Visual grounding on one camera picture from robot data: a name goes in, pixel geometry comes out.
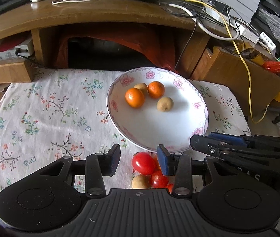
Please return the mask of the large red tomato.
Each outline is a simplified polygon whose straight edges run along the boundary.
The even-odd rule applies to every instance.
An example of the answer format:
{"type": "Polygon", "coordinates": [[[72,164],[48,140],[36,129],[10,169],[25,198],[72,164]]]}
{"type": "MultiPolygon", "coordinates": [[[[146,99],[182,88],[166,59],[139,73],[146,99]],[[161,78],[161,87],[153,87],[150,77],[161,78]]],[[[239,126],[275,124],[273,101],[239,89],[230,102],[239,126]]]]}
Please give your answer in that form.
{"type": "Polygon", "coordinates": [[[173,186],[174,186],[174,184],[173,184],[173,183],[169,183],[169,184],[167,185],[167,189],[168,189],[169,193],[171,193],[171,192],[172,192],[172,190],[173,190],[173,186]]]}

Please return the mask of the red cherry tomato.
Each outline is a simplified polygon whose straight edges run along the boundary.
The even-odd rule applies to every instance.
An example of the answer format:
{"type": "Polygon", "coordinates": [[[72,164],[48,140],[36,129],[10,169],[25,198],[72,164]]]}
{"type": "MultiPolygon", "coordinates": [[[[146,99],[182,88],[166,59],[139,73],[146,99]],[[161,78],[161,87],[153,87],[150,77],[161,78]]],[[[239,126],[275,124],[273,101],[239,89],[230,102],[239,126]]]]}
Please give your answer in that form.
{"type": "Polygon", "coordinates": [[[132,158],[132,166],[135,171],[143,175],[151,175],[156,169],[156,162],[145,152],[139,152],[132,158]]]}
{"type": "Polygon", "coordinates": [[[153,172],[150,176],[150,185],[152,188],[166,188],[169,179],[164,176],[161,170],[153,172]]]}

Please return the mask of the red cherry tomato top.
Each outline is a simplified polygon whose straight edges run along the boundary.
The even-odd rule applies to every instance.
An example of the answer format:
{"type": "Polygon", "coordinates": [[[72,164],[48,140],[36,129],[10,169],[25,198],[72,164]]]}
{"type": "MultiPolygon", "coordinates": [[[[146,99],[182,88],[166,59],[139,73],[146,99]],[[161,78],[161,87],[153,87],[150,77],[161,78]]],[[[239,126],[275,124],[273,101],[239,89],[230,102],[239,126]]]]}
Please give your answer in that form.
{"type": "Polygon", "coordinates": [[[156,162],[145,152],[139,152],[132,158],[132,166],[135,171],[143,175],[151,175],[156,169],[156,162]]]}

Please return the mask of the brown longan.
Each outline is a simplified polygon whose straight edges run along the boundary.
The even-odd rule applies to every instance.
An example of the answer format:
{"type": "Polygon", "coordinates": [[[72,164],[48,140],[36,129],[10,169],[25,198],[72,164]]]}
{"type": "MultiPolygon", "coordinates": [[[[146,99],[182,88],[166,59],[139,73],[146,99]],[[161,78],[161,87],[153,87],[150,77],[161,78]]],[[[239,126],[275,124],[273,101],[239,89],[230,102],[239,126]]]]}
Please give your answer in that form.
{"type": "Polygon", "coordinates": [[[134,88],[140,90],[144,95],[147,94],[148,86],[145,83],[136,84],[134,88]]]}
{"type": "Polygon", "coordinates": [[[173,108],[174,102],[170,97],[162,97],[157,102],[157,109],[161,112],[170,111],[173,108]]]}
{"type": "Polygon", "coordinates": [[[132,179],[132,189],[149,189],[150,183],[147,176],[138,175],[132,179]]]}

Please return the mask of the cardboard box right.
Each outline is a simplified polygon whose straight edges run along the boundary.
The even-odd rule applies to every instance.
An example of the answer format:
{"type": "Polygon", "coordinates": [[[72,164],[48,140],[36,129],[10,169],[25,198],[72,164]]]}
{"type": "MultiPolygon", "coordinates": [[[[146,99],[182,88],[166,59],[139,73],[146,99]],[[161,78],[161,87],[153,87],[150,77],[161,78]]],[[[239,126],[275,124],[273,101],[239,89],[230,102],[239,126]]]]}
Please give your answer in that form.
{"type": "Polygon", "coordinates": [[[243,113],[257,116],[280,92],[280,76],[246,60],[248,69],[236,55],[221,47],[205,49],[191,79],[228,87],[243,113]]]}

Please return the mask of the white floral bowl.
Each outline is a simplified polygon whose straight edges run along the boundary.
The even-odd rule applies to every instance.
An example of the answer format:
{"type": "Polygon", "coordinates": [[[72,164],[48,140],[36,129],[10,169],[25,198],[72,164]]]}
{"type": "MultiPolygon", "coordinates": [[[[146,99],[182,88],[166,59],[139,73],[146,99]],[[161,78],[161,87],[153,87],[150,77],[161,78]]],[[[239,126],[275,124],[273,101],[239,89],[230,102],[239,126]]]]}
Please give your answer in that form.
{"type": "Polygon", "coordinates": [[[114,127],[131,143],[155,152],[164,145],[169,152],[190,149],[194,134],[204,135],[208,128],[208,109],[201,93],[187,79],[169,70],[141,67],[118,76],[109,86],[106,105],[114,127]],[[162,112],[158,101],[145,96],[144,104],[134,109],[125,100],[125,93],[136,84],[161,82],[165,96],[173,107],[162,112]]]}

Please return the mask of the floral tablecloth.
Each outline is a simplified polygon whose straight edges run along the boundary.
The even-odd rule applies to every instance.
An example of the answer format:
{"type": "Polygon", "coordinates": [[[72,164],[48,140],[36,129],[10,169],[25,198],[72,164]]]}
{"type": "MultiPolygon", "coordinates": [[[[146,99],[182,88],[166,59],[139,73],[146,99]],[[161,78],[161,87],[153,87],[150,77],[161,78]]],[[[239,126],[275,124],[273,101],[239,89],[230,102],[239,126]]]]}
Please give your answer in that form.
{"type": "MultiPolygon", "coordinates": [[[[137,147],[114,127],[107,110],[107,92],[123,72],[40,69],[32,83],[11,84],[0,101],[0,192],[60,158],[84,161],[107,153],[113,144],[121,158],[106,190],[132,188],[143,175],[133,169],[137,147]]],[[[201,93],[208,109],[204,135],[218,132],[250,135],[249,126],[232,92],[225,86],[188,80],[201,93]]]]}

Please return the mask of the red plastic bag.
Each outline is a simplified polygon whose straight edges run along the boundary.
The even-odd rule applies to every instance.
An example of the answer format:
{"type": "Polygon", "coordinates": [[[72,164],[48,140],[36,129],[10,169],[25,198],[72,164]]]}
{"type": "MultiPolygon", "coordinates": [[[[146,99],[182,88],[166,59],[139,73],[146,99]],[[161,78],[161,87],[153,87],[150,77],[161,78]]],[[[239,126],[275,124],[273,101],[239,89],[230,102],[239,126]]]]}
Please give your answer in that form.
{"type": "Polygon", "coordinates": [[[262,67],[271,73],[280,73],[280,61],[265,61],[262,67]]]}

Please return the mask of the white power strip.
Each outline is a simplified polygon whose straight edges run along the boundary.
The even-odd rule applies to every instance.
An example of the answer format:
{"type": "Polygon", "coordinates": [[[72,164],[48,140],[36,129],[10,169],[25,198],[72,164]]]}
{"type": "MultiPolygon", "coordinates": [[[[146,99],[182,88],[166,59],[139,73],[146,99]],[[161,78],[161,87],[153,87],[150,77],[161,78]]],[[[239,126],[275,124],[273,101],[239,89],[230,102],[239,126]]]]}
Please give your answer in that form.
{"type": "Polygon", "coordinates": [[[236,10],[216,0],[209,0],[207,4],[222,14],[229,27],[238,29],[241,37],[246,38],[254,44],[258,43],[259,34],[241,18],[236,10]]]}

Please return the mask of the wooden shelf left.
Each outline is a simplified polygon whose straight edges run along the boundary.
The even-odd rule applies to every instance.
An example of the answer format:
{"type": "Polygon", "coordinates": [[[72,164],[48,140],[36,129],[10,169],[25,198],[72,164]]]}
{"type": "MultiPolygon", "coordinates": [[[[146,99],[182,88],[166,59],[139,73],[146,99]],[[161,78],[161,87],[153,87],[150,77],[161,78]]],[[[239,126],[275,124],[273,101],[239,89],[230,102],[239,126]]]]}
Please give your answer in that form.
{"type": "Polygon", "coordinates": [[[0,61],[0,84],[32,82],[34,69],[23,59],[0,61]]]}

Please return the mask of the wooden desk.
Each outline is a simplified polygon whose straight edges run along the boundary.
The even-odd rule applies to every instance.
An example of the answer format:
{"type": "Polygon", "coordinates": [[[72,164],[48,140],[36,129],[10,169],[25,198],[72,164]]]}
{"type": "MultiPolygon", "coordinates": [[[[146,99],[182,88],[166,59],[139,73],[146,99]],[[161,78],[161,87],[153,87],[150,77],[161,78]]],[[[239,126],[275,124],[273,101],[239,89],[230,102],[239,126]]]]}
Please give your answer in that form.
{"type": "Polygon", "coordinates": [[[130,22],[192,30],[193,22],[173,16],[159,5],[136,0],[99,0],[53,5],[51,0],[28,3],[0,15],[0,39],[30,31],[36,59],[51,66],[56,47],[56,26],[82,23],[130,22]]]}

